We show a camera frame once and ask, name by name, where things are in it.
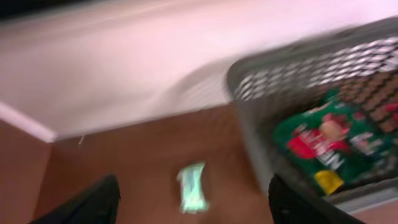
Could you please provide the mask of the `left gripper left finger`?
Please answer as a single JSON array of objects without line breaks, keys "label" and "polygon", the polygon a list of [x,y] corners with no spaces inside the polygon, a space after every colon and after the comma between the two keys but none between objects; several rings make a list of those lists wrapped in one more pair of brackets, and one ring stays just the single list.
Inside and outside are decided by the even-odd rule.
[{"label": "left gripper left finger", "polygon": [[29,224],[115,224],[121,199],[115,175],[108,175]]}]

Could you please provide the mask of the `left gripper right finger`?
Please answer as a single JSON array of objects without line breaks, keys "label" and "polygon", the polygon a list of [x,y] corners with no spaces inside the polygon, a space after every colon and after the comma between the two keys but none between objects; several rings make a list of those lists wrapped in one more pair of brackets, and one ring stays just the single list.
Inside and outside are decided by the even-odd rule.
[{"label": "left gripper right finger", "polygon": [[363,224],[336,209],[323,212],[291,189],[278,175],[273,176],[268,190],[269,208],[275,224]]}]

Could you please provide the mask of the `light teal snack packet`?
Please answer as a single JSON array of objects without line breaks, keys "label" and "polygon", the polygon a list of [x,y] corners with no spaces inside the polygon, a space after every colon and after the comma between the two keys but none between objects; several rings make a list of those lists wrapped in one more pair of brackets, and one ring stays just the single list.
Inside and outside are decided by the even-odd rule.
[{"label": "light teal snack packet", "polygon": [[180,211],[182,213],[205,212],[209,209],[201,185],[201,175],[205,168],[204,162],[189,165],[181,169],[177,175],[180,184]]}]

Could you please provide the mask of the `green red coffee packet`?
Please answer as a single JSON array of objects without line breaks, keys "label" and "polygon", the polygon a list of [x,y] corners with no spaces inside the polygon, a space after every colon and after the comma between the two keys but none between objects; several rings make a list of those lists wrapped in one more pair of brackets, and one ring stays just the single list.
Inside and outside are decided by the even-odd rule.
[{"label": "green red coffee packet", "polygon": [[329,91],[320,106],[281,122],[273,140],[323,195],[382,168],[393,154],[392,136],[340,100],[337,90]]}]

